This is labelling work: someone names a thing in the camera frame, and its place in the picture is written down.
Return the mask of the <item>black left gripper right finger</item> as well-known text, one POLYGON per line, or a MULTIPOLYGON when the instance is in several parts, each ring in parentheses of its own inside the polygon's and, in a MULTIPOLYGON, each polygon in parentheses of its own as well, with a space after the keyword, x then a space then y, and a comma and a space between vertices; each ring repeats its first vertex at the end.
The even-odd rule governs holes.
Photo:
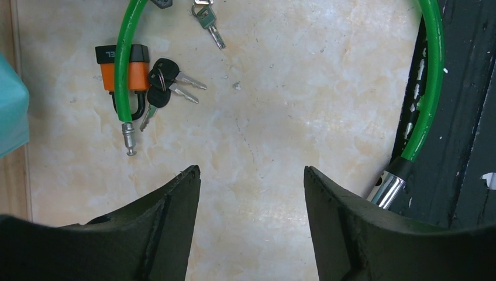
POLYGON ((307 166, 320 280, 494 280, 495 226, 449 230, 402 217, 307 166))

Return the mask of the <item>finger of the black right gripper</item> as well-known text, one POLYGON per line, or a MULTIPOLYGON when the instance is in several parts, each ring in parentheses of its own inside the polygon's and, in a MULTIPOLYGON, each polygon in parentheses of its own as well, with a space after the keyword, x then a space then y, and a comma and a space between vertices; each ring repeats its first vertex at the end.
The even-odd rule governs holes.
POLYGON ((150 0, 155 6, 160 9, 167 9, 172 7, 173 0, 150 0))

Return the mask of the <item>green cable lock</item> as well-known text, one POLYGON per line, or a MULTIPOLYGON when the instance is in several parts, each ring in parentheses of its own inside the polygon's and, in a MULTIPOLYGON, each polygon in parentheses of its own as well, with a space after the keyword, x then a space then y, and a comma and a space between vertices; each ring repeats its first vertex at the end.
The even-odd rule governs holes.
MULTIPOLYGON (((122 122, 122 135, 128 156, 136 154, 135 129, 128 98, 128 64, 132 40, 146 1, 130 1, 122 20, 115 50, 114 97, 116 113, 122 122)), ((441 12, 437 1, 419 1, 427 40, 426 89, 417 109, 418 120, 407 131, 407 142, 401 156, 383 171, 380 183, 372 189, 368 200, 382 209, 389 209, 399 191, 406 186, 406 177, 423 148, 437 112, 445 69, 445 41, 441 12)))

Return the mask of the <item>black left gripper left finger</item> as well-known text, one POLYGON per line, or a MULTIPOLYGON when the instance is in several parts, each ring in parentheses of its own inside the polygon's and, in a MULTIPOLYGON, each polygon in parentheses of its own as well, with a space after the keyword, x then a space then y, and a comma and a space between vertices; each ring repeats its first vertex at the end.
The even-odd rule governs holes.
POLYGON ((184 280, 199 203, 192 165, 159 189, 86 224, 1 216, 2 280, 184 280))

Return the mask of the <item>black-headed padlock keys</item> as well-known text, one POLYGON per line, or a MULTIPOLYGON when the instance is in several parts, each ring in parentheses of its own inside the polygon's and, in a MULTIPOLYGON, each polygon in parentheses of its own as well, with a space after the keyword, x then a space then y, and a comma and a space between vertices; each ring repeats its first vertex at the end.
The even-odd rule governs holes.
POLYGON ((139 129, 143 132, 158 109, 165 107, 172 93, 183 96, 186 100, 199 103, 199 99, 179 86, 178 83, 190 84, 193 87, 206 90, 207 86, 184 74, 178 64, 171 59, 158 59, 147 76, 150 88, 147 92, 149 107, 139 129))

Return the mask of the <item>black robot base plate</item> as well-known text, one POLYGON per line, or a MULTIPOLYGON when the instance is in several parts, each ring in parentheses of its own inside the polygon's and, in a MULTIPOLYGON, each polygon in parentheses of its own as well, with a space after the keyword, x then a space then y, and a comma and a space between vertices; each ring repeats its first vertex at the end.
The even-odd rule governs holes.
POLYGON ((445 68, 438 111, 390 210, 451 229, 495 223, 495 2, 440 1, 445 68))

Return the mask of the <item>silver cable lock keys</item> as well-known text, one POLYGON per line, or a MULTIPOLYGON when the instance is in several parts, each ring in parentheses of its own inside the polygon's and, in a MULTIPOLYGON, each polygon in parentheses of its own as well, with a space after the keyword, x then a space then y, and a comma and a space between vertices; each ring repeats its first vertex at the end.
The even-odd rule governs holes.
POLYGON ((213 37, 219 49, 223 50, 226 45, 216 26, 216 15, 212 9, 213 1, 194 1, 191 12, 201 25, 213 37))

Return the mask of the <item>orange black padlock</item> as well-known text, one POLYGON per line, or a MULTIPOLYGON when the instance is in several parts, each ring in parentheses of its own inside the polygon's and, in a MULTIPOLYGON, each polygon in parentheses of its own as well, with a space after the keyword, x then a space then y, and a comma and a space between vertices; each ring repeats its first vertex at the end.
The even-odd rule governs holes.
MULTIPOLYGON (((111 95, 113 108, 117 110, 114 97, 115 50, 115 45, 95 47, 96 60, 100 65, 104 89, 111 95)), ((137 109, 131 115, 133 121, 141 118, 145 112, 145 95, 150 88, 147 79, 149 63, 149 48, 143 44, 133 44, 130 48, 128 64, 128 90, 133 91, 137 98, 137 109)))

